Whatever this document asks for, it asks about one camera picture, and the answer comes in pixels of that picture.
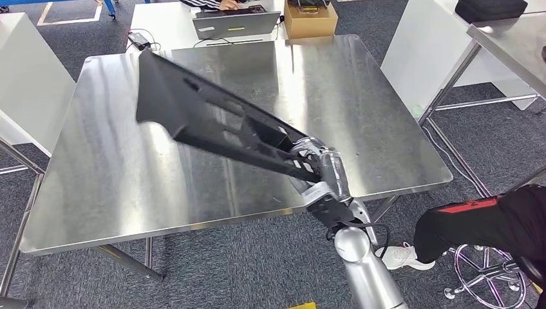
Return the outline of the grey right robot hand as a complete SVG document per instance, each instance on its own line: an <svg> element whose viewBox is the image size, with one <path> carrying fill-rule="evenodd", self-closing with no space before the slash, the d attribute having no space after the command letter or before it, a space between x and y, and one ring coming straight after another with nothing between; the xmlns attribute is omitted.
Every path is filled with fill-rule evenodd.
<svg viewBox="0 0 546 309"><path fill-rule="evenodd" d="M347 202L352 198L341 155L335 148L326 146L316 137L307 136L296 141L290 153L305 158L318 157L321 181L333 191L335 199Z"/></svg>

